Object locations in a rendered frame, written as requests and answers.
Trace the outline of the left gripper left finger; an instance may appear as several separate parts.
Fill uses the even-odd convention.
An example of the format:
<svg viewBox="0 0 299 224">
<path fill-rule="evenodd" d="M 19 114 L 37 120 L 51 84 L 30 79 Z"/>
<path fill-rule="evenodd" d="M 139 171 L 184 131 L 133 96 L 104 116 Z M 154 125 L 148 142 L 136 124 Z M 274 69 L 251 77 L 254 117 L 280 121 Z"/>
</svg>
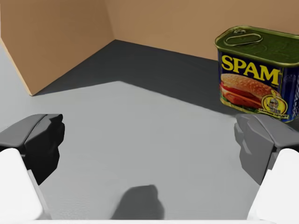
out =
<svg viewBox="0 0 299 224">
<path fill-rule="evenodd" d="M 51 219 L 39 186 L 56 170 L 62 114 L 30 115 L 0 131 L 0 220 Z"/>
</svg>

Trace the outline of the tall board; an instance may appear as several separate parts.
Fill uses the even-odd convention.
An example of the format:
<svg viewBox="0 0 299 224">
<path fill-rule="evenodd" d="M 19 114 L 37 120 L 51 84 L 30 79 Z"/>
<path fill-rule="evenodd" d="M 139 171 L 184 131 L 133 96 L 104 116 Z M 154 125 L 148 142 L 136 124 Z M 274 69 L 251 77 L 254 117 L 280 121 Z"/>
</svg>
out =
<svg viewBox="0 0 299 224">
<path fill-rule="evenodd" d="M 31 96 L 113 40 L 215 59 L 248 25 L 299 34 L 299 0 L 0 0 L 0 44 Z"/>
</svg>

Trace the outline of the green and blue rectangular can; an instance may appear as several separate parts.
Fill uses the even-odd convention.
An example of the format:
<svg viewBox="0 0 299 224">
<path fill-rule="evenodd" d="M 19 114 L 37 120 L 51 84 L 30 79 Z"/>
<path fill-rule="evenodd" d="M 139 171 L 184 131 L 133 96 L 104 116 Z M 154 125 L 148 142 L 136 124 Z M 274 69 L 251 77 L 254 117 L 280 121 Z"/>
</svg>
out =
<svg viewBox="0 0 299 224">
<path fill-rule="evenodd" d="M 235 26 L 215 46 L 224 105 L 282 122 L 299 117 L 299 35 Z"/>
</svg>

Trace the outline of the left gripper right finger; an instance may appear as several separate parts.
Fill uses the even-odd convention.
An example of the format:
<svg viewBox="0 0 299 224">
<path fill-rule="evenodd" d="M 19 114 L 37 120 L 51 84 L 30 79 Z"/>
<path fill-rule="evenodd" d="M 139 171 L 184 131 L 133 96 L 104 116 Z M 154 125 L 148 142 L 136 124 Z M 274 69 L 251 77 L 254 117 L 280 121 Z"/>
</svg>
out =
<svg viewBox="0 0 299 224">
<path fill-rule="evenodd" d="M 239 114 L 244 171 L 260 186 L 248 220 L 299 220 L 299 131 L 267 115 Z"/>
</svg>

